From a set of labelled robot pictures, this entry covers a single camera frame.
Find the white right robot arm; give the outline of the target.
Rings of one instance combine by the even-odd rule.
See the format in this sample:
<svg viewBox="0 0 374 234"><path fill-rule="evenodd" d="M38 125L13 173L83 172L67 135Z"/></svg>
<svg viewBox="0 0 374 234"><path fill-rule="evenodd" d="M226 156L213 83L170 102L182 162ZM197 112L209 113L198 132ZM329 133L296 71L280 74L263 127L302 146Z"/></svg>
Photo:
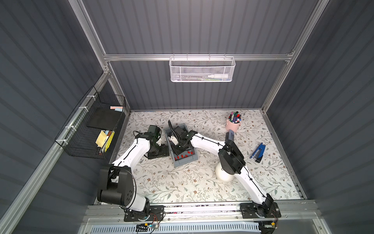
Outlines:
<svg viewBox="0 0 374 234"><path fill-rule="evenodd" d="M173 127L168 121L171 135L176 137L177 144L172 148L175 152L182 153L190 147L199 148L218 156L221 170L227 175L236 178L249 193L255 213L260 218L281 217L277 203L254 178L246 166L244 156L232 140L225 142L203 136L197 131L187 131L180 126Z"/></svg>

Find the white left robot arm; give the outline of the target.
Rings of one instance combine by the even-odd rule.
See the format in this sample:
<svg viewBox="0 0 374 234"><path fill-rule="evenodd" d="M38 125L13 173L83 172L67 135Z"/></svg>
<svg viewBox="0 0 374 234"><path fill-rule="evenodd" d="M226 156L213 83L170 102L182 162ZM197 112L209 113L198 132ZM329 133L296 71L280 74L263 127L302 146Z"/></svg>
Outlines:
<svg viewBox="0 0 374 234"><path fill-rule="evenodd" d="M147 132L134 133L134 141L129 149L112 164L100 169L97 200L148 215L149 199L137 192L132 170L144 155L151 158L167 157L168 147L158 144L161 129L156 125L150 125Z"/></svg>

